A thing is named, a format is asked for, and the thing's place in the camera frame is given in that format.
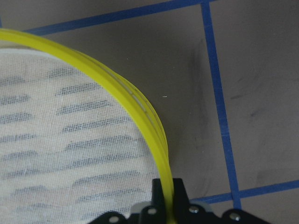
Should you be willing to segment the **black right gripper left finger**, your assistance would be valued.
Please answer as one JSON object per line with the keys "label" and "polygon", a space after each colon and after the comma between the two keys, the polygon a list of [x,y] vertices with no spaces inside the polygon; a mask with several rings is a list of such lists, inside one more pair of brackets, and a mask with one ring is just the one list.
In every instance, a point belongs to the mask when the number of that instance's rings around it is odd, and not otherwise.
{"label": "black right gripper left finger", "polygon": [[126,218],[116,211],[108,211],[94,219],[92,224],[165,224],[166,207],[161,181],[152,180],[151,200],[134,204],[130,209],[130,216]]}

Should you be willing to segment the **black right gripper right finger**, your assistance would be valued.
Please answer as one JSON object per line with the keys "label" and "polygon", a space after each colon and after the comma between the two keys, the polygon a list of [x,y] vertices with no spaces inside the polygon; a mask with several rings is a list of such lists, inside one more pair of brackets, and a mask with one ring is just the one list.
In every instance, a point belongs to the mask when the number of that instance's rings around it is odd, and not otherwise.
{"label": "black right gripper right finger", "polygon": [[263,224],[264,220],[239,209],[225,211],[221,217],[206,203],[190,202],[181,178],[174,178],[173,211],[178,224]]}

